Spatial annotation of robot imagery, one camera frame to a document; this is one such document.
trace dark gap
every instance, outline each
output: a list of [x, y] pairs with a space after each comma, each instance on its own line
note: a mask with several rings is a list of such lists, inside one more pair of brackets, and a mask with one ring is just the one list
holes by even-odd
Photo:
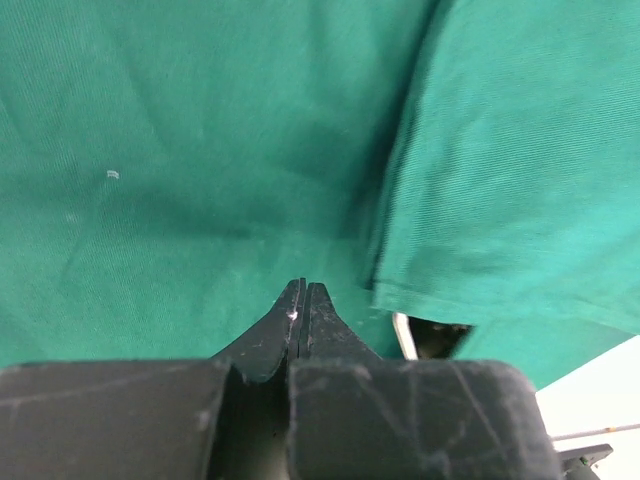
[[409, 329], [419, 359], [445, 359], [453, 356], [467, 339], [473, 327], [409, 317]]
[[311, 356], [309, 335], [311, 334], [311, 297], [314, 288], [314, 285], [310, 284], [304, 297], [302, 325], [300, 326], [300, 336], [298, 337], [298, 358], [309, 358]]
[[276, 374], [264, 383], [245, 383], [236, 370], [229, 375], [207, 480], [264, 480], [286, 474], [286, 372], [283, 359]]

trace white table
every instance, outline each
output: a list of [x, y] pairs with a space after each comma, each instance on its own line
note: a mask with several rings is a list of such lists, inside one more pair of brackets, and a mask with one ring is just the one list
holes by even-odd
[[[617, 346], [540, 390], [547, 432], [554, 437], [640, 425], [640, 337]], [[608, 443], [613, 453], [596, 464], [601, 480], [640, 478], [640, 428], [557, 440], [558, 451]]]

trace teal cloth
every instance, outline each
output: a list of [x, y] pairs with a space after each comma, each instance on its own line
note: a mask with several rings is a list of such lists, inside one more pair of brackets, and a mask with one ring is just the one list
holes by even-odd
[[0, 0], [0, 365], [211, 355], [306, 276], [558, 378], [640, 329], [639, 20]]
[[397, 353], [359, 279], [430, 8], [0, 0], [0, 364], [212, 355], [300, 276]]
[[375, 305], [544, 386], [640, 334], [640, 3], [442, 2], [429, 31]]

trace scratch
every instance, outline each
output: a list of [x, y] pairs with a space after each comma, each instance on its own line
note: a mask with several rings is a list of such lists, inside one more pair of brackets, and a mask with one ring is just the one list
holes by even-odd
[[11, 413], [9, 414], [9, 430], [13, 430], [13, 427], [18, 420], [18, 410], [20, 409], [20, 403], [15, 402], [11, 404]]
[[455, 447], [458, 444], [458, 442], [460, 442], [460, 440], [462, 440], [465, 437], [465, 435], [467, 434], [468, 421], [469, 421], [469, 418], [465, 418], [463, 420], [460, 420], [460, 422], [458, 422], [458, 429], [456, 430], [455, 434], [451, 435], [447, 439], [445, 448]]
[[443, 475], [443, 478], [453, 478], [451, 474], [451, 459], [449, 458], [449, 453], [446, 450], [438, 450], [433, 455], [430, 455], [427, 458], [427, 463], [431, 465], [435, 464], [440, 470], [439, 473]]
[[413, 372], [409, 372], [409, 412], [411, 422], [411, 436], [413, 438], [413, 448], [418, 457], [418, 461], [422, 464], [423, 469], [425, 465], [425, 456], [422, 452], [422, 441], [420, 439], [420, 425], [418, 423], [418, 380]]
[[12, 413], [12, 415], [14, 415], [15, 409], [25, 403], [44, 402], [47, 400], [70, 398], [70, 397], [76, 397], [78, 395], [84, 395], [85, 393], [102, 392], [110, 388], [121, 388], [131, 383], [148, 380], [150, 378], [165, 375], [167, 373], [175, 373], [178, 371], [187, 370], [191, 367], [192, 365], [181, 365], [176, 367], [164, 368], [162, 370], [155, 370], [153, 372], [146, 372], [146, 373], [140, 373], [137, 375], [130, 375], [127, 377], [116, 378], [115, 380], [110, 380], [108, 382], [99, 383], [96, 385], [87, 385], [87, 386], [82, 386], [78, 388], [70, 388], [67, 390], [61, 390], [59, 392], [36, 393], [33, 395], [25, 395], [21, 397], [4, 398], [0, 400], [0, 407], [8, 407], [8, 406], [12, 407], [14, 409], [14, 412]]
[[471, 402], [473, 409], [478, 414], [478, 417], [480, 418], [480, 421], [484, 425], [484, 428], [487, 430], [489, 437], [491, 437], [491, 440], [493, 441], [494, 445], [500, 452], [500, 456], [502, 457], [502, 460], [504, 460], [505, 465], [509, 465], [507, 455], [504, 451], [504, 448], [502, 447], [500, 438], [498, 437], [498, 434], [491, 426], [491, 422], [489, 422], [489, 419], [487, 418], [487, 414], [482, 409], [482, 405], [480, 404], [476, 396], [473, 394], [473, 391], [469, 387], [467, 380], [464, 378], [464, 375], [462, 374], [462, 372], [458, 370], [458, 367], [455, 365], [455, 363], [451, 362], [449, 365], [451, 366], [451, 369], [453, 370], [454, 375], [458, 379], [458, 382], [460, 382], [460, 386], [462, 387], [462, 390], [464, 390], [465, 394], [467, 395], [467, 398]]
[[197, 429], [204, 432], [211, 425], [211, 413], [209, 410], [202, 410], [196, 413]]
[[400, 420], [393, 413], [393, 409], [389, 407], [387, 401], [371, 387], [371, 384], [361, 376], [354, 376], [356, 382], [367, 396], [373, 400], [373, 403], [378, 407], [378, 411], [382, 414], [387, 424], [391, 427], [391, 430], [399, 437], [410, 437], [407, 431], [402, 427]]
[[24, 367], [21, 365], [10, 365], [8, 367], [0, 368], [0, 379], [3, 377], [9, 377], [9, 375], [15, 375], [19, 373]]
[[308, 393], [319, 392], [319, 391], [322, 392], [322, 391], [325, 391], [328, 386], [329, 386], [328, 378], [325, 378], [325, 377], [318, 378], [317, 380], [314, 380], [309, 385], [305, 385], [304, 387], [298, 389], [297, 391], [294, 391], [293, 396], [306, 395]]
[[353, 373], [355, 373], [356, 375], [358, 375], [359, 377], [365, 379], [365, 380], [372, 380], [371, 378], [371, 372], [369, 372], [369, 369], [367, 367], [365, 367], [364, 365], [356, 365], [353, 367]]

